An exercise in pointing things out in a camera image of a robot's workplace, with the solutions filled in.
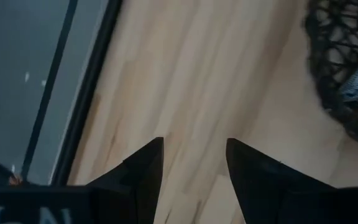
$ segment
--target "wooden floor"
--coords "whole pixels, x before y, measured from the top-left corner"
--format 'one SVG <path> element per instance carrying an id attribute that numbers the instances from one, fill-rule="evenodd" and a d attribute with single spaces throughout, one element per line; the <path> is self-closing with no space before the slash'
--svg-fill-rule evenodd
<path id="1" fill-rule="evenodd" d="M 126 0 L 76 157 L 85 184 L 165 138 L 155 223 L 243 223 L 227 138 L 335 186 L 358 144 L 319 107 L 300 0 Z"/>

